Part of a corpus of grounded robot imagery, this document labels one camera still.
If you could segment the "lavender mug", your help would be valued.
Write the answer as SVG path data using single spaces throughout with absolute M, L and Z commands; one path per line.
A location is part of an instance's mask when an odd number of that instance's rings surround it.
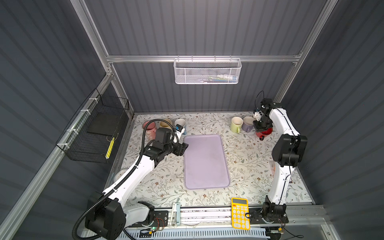
M 243 118 L 243 125 L 242 125 L 242 130 L 246 133 L 251 132 L 254 129 L 254 124 L 253 121 L 255 118 L 246 116 Z

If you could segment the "yellow marker in basket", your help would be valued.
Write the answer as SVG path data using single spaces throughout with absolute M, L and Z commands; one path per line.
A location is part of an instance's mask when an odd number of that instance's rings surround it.
M 111 153 L 112 153 L 112 150 L 113 150 L 113 147 L 114 147 L 114 143 L 115 143 L 115 137 L 112 137 L 112 139 L 110 140 L 108 149 L 106 151 L 106 154 L 105 154 L 106 160 L 108 160 L 110 158 L 110 156 L 111 156 Z

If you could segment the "lavender tray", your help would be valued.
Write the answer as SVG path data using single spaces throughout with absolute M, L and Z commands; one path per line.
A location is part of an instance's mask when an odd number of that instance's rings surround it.
M 189 190 L 218 189 L 230 185 L 227 160 L 220 135 L 190 135 L 184 138 L 185 186 Z

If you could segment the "pink ghost mug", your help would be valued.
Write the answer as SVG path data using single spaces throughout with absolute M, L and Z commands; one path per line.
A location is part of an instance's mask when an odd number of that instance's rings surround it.
M 157 126 L 155 122 L 149 124 L 149 121 L 146 121 L 142 125 L 143 129 L 146 129 L 146 138 L 151 141 L 156 137 Z

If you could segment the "yellow calculator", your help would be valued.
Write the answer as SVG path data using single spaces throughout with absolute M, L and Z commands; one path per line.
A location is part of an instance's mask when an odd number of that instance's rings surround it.
M 246 217 L 249 212 L 247 199 L 231 198 L 232 227 L 238 230 L 250 230 L 250 220 Z

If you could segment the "small white clock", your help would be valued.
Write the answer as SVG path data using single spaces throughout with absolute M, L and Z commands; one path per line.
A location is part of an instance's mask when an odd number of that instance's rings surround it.
M 114 176 L 114 182 L 117 182 L 124 174 L 125 172 L 127 171 L 128 169 L 125 168 L 125 169 L 121 169 L 119 172 L 117 172 Z

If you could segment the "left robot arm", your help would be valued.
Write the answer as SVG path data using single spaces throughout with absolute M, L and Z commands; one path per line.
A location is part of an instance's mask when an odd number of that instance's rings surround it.
M 164 158 L 170 154 L 182 156 L 188 144 L 181 143 L 180 138 L 185 127 L 177 124 L 156 131 L 155 139 L 148 143 L 142 139 L 140 154 L 134 163 L 116 182 L 103 190 L 94 193 L 88 200 L 87 210 L 78 218 L 72 229 L 72 238 L 81 240 L 78 228 L 82 222 L 86 229 L 95 233 L 91 240 L 104 238 L 115 240 L 125 228 L 140 222 L 151 224 L 154 218 L 154 208 L 143 201 L 125 208 L 129 196 L 139 183 Z

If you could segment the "green mug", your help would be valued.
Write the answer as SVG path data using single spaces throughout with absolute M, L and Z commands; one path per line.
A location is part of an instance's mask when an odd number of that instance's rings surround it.
M 243 126 L 243 119 L 240 118 L 240 117 L 233 117 L 231 119 L 231 126 L 230 126 L 230 129 L 233 133 L 240 133 L 241 129 L 242 129 L 242 126 Z

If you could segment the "red mug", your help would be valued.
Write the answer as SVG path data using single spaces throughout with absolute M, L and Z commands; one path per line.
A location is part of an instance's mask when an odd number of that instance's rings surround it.
M 260 141 L 263 141 L 265 139 L 265 136 L 270 135 L 273 132 L 273 128 L 268 128 L 265 131 L 262 132 L 256 132 L 257 137 L 259 138 Z

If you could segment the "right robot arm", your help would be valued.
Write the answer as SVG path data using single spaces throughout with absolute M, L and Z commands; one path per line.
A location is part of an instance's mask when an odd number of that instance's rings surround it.
M 266 196 L 261 210 L 261 217 L 267 224 L 283 222 L 286 216 L 287 192 L 291 176 L 302 161 L 308 138 L 300 135 L 290 121 L 287 111 L 272 99 L 262 99 L 261 107 L 254 111 L 259 113 L 258 120 L 253 121 L 259 139 L 265 138 L 264 132 L 275 127 L 279 140 L 272 150 L 275 165 L 272 187 Z

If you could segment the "blue mug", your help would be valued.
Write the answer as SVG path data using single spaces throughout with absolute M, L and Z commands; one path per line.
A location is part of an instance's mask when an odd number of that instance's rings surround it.
M 187 135 L 187 122 L 185 119 L 177 119 L 175 120 L 175 126 L 180 125 L 181 127 L 184 128 L 184 133 L 183 135 Z

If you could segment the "items in white basket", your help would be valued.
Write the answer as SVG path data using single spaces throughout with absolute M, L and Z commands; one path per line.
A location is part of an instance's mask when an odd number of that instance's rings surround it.
M 238 76 L 234 75 L 217 75 L 199 79 L 198 82 L 209 84 L 237 84 Z

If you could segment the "black pad in basket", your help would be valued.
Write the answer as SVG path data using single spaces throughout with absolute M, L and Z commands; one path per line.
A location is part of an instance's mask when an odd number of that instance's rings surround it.
M 87 128 L 87 133 L 112 137 L 119 121 L 120 116 L 98 113 Z

